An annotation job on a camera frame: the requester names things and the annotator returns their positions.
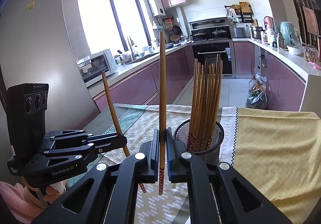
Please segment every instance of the oven door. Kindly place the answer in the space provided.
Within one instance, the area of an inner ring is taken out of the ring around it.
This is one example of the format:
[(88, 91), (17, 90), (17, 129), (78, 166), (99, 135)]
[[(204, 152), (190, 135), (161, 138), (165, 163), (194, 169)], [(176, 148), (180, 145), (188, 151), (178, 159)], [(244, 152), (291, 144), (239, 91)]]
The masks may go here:
[(223, 60), (223, 74), (233, 74), (232, 56), (228, 42), (193, 45), (193, 52), (195, 58), (197, 58), (202, 65), (205, 65), (207, 61), (208, 65), (215, 64), (216, 66), (217, 54), (219, 54), (221, 60)]

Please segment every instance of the lower cabinet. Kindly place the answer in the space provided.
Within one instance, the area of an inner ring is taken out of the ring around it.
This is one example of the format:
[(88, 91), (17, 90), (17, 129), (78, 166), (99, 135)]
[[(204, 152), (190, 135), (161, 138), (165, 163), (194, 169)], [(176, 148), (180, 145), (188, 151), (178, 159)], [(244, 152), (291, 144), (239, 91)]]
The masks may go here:
[(272, 54), (266, 52), (265, 57), (267, 59), (267, 109), (298, 112), (305, 82)]
[[(166, 104), (172, 104), (194, 75), (194, 56), (186, 46), (166, 56)], [(111, 87), (114, 104), (159, 104), (159, 61), (130, 75), (117, 86)], [(108, 107), (102, 94), (95, 100), (102, 112)]]
[(234, 42), (236, 73), (254, 75), (254, 44)]
[[(114, 104), (144, 104), (157, 92), (153, 74), (150, 67), (130, 75), (119, 85), (110, 90)], [(106, 95), (96, 100), (99, 110), (102, 112), (108, 107)]]
[(277, 111), (300, 110), (305, 83), (284, 64), (280, 69), (280, 85), (276, 102)]

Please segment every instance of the black mesh cup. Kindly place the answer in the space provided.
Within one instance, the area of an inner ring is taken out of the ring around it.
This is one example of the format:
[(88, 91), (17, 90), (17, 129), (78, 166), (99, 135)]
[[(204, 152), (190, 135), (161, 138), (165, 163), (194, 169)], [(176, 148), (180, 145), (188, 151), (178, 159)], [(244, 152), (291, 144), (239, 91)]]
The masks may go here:
[[(181, 123), (174, 132), (174, 139), (181, 141), (187, 147), (189, 139), (189, 120)], [(205, 151), (191, 152), (201, 157), (201, 159), (209, 164), (217, 165), (219, 163), (219, 147), (224, 139), (224, 130), (220, 123), (216, 122), (214, 132), (211, 135), (211, 144)]]

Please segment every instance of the yellow cloth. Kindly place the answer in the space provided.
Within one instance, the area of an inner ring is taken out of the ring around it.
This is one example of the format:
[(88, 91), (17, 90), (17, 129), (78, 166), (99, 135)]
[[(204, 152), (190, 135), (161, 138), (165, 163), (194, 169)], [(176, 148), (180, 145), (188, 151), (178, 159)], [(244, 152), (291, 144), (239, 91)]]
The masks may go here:
[(233, 167), (293, 224), (321, 197), (321, 119), (313, 112), (238, 108)]

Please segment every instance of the cabinet handle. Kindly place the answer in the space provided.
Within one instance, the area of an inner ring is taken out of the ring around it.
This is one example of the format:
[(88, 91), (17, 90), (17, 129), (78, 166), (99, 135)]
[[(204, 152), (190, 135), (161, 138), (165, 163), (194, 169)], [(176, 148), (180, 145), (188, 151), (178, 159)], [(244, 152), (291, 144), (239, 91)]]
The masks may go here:
[(200, 52), (197, 52), (199, 55), (204, 55), (204, 54), (217, 54), (217, 53), (226, 53), (226, 50), (224, 51), (221, 51), (221, 52), (206, 52), (206, 53), (200, 53)]

